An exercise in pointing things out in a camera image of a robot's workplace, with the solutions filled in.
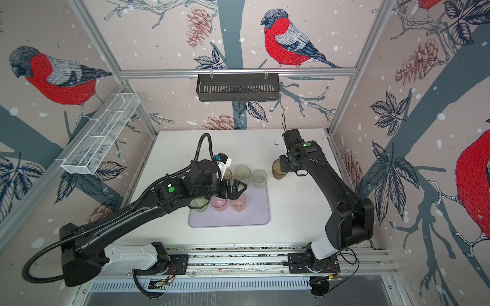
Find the pink glass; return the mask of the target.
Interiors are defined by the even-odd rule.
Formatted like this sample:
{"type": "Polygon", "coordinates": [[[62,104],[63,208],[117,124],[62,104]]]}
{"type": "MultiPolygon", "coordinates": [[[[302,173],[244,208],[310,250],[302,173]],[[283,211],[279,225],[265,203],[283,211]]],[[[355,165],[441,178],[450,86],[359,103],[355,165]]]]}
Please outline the pink glass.
{"type": "Polygon", "coordinates": [[[237,200],[231,200],[230,205],[237,212],[243,211],[246,207],[246,196],[242,194],[237,200]]]}
{"type": "Polygon", "coordinates": [[[211,205],[218,212],[223,212],[227,208],[227,204],[228,201],[226,199],[217,196],[211,198],[211,205]]]}

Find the smooth yellow glass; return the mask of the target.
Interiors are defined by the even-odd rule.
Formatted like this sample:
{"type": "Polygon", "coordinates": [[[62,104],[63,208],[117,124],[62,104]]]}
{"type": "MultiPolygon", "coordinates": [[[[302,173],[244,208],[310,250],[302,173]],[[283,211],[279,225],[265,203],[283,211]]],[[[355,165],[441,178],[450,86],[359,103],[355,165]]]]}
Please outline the smooth yellow glass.
{"type": "Polygon", "coordinates": [[[230,169],[226,169],[224,175],[223,175],[223,179],[224,180],[229,180],[231,181],[232,180],[232,177],[233,177],[233,173],[230,169]]]}

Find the amber textured glass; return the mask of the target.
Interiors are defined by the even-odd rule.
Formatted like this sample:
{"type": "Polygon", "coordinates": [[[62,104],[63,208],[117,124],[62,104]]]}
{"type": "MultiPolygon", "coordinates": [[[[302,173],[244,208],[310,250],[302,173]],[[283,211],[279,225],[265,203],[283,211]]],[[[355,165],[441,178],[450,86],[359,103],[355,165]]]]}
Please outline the amber textured glass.
{"type": "Polygon", "coordinates": [[[273,165],[272,165],[272,174],[273,174],[273,177],[276,180],[281,180],[281,179],[283,179],[287,175],[287,172],[283,172],[281,170],[281,163],[280,163],[280,160],[279,159],[276,159],[273,162],[273,165]]]}

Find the tall pale green textured glass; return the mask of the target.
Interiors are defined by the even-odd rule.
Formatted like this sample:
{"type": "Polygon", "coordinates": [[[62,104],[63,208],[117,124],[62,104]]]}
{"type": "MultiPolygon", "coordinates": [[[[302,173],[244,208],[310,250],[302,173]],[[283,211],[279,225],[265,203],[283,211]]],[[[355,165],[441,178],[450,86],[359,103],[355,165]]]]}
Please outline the tall pale green textured glass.
{"type": "Polygon", "coordinates": [[[251,179],[250,168],[244,165],[238,166],[234,171],[234,178],[246,185],[249,185],[251,179]]]}

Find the smooth green glass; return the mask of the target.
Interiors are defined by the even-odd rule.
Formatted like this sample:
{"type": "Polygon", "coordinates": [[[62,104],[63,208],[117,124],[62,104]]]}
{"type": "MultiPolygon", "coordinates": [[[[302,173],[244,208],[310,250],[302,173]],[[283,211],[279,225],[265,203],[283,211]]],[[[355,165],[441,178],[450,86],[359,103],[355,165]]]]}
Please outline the smooth green glass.
{"type": "Polygon", "coordinates": [[[198,213],[203,213],[207,210],[208,205],[209,200],[205,198],[196,198],[191,201],[190,209],[198,213]]]}

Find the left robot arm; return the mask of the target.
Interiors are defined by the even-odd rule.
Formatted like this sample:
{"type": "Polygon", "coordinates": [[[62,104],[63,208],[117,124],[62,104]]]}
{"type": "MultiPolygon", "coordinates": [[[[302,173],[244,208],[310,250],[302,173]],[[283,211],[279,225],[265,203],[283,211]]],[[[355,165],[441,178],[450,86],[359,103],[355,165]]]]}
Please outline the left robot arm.
{"type": "Polygon", "coordinates": [[[195,161],[154,181],[136,201],[112,214],[82,226],[62,226],[59,237],[66,286],[78,286],[95,278],[110,261],[105,248],[145,223],[189,207],[195,198],[236,200],[246,191],[247,184],[222,179],[220,173],[216,161],[195,161]]]}

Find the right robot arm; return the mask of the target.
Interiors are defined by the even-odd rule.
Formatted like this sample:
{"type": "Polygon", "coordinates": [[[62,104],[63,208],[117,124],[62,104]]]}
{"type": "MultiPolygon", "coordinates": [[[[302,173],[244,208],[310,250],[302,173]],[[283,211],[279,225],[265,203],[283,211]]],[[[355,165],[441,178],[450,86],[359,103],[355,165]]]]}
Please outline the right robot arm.
{"type": "Polygon", "coordinates": [[[285,131],[282,137],[287,151],[279,157],[281,171],[307,172],[332,211],[324,234],[309,243],[305,251],[310,269],[320,270],[338,252],[373,237],[375,206],[347,186],[316,141],[303,140],[297,129],[285,131]]]}

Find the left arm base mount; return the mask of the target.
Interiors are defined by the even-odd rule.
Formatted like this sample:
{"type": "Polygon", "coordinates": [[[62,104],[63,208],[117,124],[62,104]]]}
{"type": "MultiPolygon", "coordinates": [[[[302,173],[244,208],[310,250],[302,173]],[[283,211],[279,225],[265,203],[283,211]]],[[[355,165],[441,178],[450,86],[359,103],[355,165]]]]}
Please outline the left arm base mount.
{"type": "Polygon", "coordinates": [[[146,270],[137,269],[137,275],[185,275],[190,256],[188,254],[171,254],[168,261],[158,260],[146,270]]]}

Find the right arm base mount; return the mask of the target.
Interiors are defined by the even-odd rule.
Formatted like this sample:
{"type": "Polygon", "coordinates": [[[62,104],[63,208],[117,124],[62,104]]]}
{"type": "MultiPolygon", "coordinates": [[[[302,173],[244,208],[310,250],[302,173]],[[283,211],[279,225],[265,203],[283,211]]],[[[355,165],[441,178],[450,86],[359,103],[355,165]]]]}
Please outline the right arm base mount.
{"type": "Polygon", "coordinates": [[[291,274],[339,274],[340,271],[337,257],[319,260],[311,251],[288,253],[287,266],[291,274]]]}

